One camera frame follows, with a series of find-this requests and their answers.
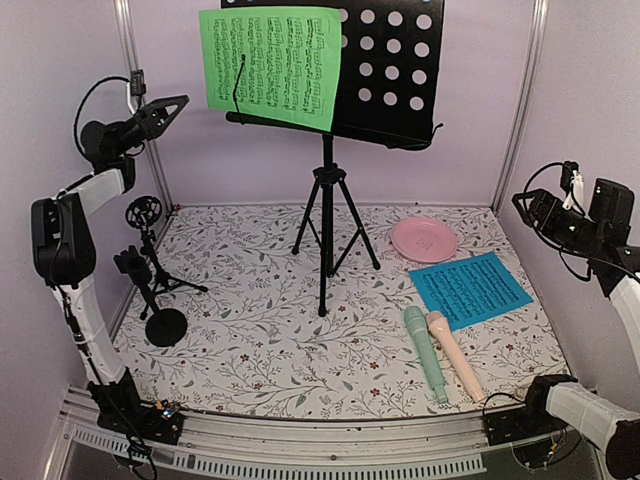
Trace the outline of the black shock-mount tripod stand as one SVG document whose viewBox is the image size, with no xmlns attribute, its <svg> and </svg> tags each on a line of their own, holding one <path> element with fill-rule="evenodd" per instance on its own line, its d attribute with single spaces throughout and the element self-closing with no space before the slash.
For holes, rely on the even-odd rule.
<svg viewBox="0 0 640 480">
<path fill-rule="evenodd" d="M 209 289 L 203 285 L 196 285 L 187 280 L 179 279 L 169 274 L 160 264 L 154 243 L 157 240 L 153 226 L 161 219 L 162 204 L 160 200 L 151 195 L 136 198 L 129 204 L 125 211 L 125 220 L 127 224 L 139 231 L 142 247 L 140 253 L 147 257 L 154 266 L 154 284 L 151 289 L 152 298 L 172 292 L 179 287 L 187 286 L 206 293 Z"/>
</svg>

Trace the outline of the teal toy microphone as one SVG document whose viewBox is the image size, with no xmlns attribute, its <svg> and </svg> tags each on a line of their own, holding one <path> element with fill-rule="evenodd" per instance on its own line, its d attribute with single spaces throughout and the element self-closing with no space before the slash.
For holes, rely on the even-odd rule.
<svg viewBox="0 0 640 480">
<path fill-rule="evenodd" d="M 446 380 L 431 341 L 426 316 L 419 307 L 409 306 L 403 312 L 403 320 L 436 402 L 440 405 L 446 404 L 449 401 L 446 393 Z"/>
</svg>

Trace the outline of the green sheet music paper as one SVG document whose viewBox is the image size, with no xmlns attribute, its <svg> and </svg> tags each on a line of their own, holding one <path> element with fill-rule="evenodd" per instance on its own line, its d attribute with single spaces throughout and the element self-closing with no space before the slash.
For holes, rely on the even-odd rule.
<svg viewBox="0 0 640 480">
<path fill-rule="evenodd" d="M 250 6 L 198 15 L 207 106 L 328 132 L 342 53 L 335 8 Z"/>
</svg>

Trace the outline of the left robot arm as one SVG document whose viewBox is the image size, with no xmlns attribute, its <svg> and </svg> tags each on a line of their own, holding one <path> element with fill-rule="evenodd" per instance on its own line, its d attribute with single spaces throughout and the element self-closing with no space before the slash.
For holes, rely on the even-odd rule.
<svg viewBox="0 0 640 480">
<path fill-rule="evenodd" d="M 99 408 L 99 426 L 139 440 L 175 445 L 184 423 L 177 405 L 166 400 L 143 402 L 110 338 L 96 296 L 97 255 L 88 219 L 133 188 L 136 173 L 131 149 L 160 137 L 189 98 L 165 97 L 143 104 L 146 85 L 140 70 L 132 71 L 124 83 L 129 119 L 111 124 L 91 121 L 73 130 L 76 147 L 91 164 L 91 173 L 56 196 L 32 204 L 33 261 L 60 305 L 79 350 L 88 390 Z"/>
</svg>

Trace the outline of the blue sheet music paper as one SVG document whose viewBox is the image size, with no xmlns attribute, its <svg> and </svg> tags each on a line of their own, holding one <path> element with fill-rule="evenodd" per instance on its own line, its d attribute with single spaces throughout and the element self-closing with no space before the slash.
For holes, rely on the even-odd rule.
<svg viewBox="0 0 640 480">
<path fill-rule="evenodd" d="M 438 311 L 458 331 L 533 302 L 493 253 L 412 270 L 409 276 L 428 311 Z"/>
</svg>

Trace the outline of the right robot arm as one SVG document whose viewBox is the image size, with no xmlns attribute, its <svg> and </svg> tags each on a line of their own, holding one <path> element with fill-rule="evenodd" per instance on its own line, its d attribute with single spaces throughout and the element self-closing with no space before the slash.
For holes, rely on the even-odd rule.
<svg viewBox="0 0 640 480">
<path fill-rule="evenodd" d="M 628 243 L 633 192 L 599 178 L 589 206 L 583 204 L 578 172 L 562 181 L 566 196 L 544 189 L 514 195 L 524 223 L 567 256 L 584 260 L 612 304 L 632 349 L 639 348 L 639 249 Z M 490 445 L 514 444 L 563 429 L 574 431 L 603 457 L 612 479 L 639 476 L 639 410 L 624 407 L 593 382 L 572 374 L 538 374 L 517 407 L 483 412 Z"/>
</svg>

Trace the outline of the black music stand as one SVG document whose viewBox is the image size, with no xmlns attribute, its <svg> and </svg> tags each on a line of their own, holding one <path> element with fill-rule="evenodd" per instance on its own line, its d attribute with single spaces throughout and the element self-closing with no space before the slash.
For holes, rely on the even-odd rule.
<svg viewBox="0 0 640 480">
<path fill-rule="evenodd" d="M 298 233 L 311 231 L 320 251 L 319 316 L 327 313 L 327 281 L 343 263 L 334 255 L 334 191 L 341 190 L 355 223 L 351 244 L 362 241 L 374 269 L 381 267 L 334 161 L 341 137 L 389 149 L 421 151 L 431 146 L 445 4 L 442 1 L 329 1 L 341 15 L 346 38 L 334 116 L 323 134 L 323 163 Z"/>
</svg>

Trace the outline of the pink toy microphone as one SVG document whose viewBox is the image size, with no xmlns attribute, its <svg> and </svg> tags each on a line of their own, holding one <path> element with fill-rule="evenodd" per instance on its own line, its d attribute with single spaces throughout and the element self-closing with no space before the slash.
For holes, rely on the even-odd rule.
<svg viewBox="0 0 640 480">
<path fill-rule="evenodd" d="M 439 342 L 468 395 L 474 402 L 484 400 L 486 393 L 453 337 L 447 318 L 441 312 L 434 311 L 427 314 L 426 322 L 430 333 Z"/>
</svg>

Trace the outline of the aluminium front rail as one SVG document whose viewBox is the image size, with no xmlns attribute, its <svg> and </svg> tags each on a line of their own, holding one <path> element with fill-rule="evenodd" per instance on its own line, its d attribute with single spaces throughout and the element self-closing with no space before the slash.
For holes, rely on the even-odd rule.
<svg viewBox="0 0 640 480">
<path fill-rule="evenodd" d="M 292 420 L 183 410 L 176 443 L 149 456 L 100 427 L 89 393 L 70 388 L 45 463 L 47 479 L 605 479 L 605 458 L 576 429 L 539 434 L 499 421 L 504 396 L 456 414 L 400 419 Z"/>
</svg>

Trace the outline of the black round-base mic stand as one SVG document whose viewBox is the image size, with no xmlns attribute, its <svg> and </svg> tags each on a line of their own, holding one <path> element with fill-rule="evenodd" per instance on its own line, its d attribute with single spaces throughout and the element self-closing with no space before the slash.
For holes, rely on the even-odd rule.
<svg viewBox="0 0 640 480">
<path fill-rule="evenodd" d="M 155 300 L 149 284 L 152 279 L 151 270 L 134 245 L 114 256 L 114 262 L 121 274 L 130 277 L 140 291 L 146 306 L 152 314 L 146 321 L 145 334 L 147 340 L 156 347 L 171 347 L 183 339 L 187 331 L 185 315 L 174 308 L 160 308 Z"/>
</svg>

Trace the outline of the pink plate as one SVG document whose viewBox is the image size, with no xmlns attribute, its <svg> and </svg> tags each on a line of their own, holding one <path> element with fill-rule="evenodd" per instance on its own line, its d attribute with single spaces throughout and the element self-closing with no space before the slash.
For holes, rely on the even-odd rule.
<svg viewBox="0 0 640 480">
<path fill-rule="evenodd" d="M 443 222 L 428 217 L 406 218 L 391 229 L 391 242 L 405 258 L 425 264 L 440 263 L 456 253 L 456 233 Z"/>
</svg>

